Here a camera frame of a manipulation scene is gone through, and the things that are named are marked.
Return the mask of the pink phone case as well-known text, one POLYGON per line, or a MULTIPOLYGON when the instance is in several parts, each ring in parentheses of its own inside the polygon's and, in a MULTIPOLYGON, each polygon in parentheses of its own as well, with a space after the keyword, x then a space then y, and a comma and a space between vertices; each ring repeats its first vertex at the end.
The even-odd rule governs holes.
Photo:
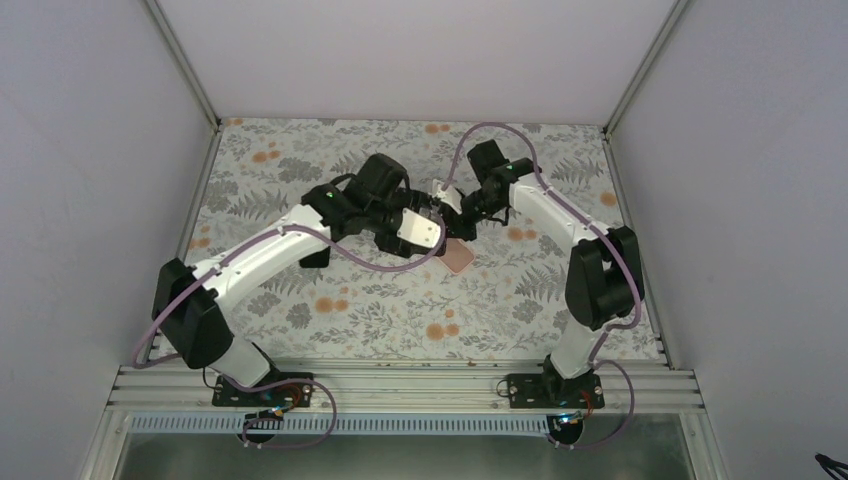
POLYGON ((475 254, 462 240, 448 238, 443 253, 436 259, 449 273, 460 275, 473 264, 475 254))

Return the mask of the black phone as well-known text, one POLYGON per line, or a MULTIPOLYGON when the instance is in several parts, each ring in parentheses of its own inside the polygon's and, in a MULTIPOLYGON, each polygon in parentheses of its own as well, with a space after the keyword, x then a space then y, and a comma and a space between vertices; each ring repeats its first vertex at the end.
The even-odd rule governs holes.
POLYGON ((321 251, 310 254, 299 260, 299 266, 303 269, 323 269, 330 263, 331 249, 324 248, 321 251))

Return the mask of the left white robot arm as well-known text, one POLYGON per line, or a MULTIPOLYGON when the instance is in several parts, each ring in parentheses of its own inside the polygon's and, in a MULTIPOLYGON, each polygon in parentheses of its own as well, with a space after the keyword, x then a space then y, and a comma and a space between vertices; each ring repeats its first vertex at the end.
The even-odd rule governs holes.
POLYGON ((233 333, 224 309, 295 263, 325 267, 332 247, 364 231, 373 233, 380 250, 405 258, 438 248, 443 230, 421 214, 421 198, 402 165, 373 154, 357 172, 312 188, 279 220, 236 246, 193 265, 167 261, 158 273, 152 328, 187 367, 211 368, 254 387, 272 363, 233 333))

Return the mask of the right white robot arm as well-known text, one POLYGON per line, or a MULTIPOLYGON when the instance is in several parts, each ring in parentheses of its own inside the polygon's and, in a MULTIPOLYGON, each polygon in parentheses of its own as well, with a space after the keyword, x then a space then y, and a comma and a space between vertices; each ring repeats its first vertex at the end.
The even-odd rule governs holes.
POLYGON ((575 392, 600 366, 597 356, 609 335, 641 320, 645 292, 638 238, 631 228, 598 222, 566 200, 543 175, 535 152, 510 161, 489 140, 475 145, 467 158, 477 190, 462 194, 451 180, 436 180, 432 187, 452 236, 469 240, 478 223, 514 210, 569 254, 564 299, 573 321, 544 359, 541 383, 553 398, 575 392))

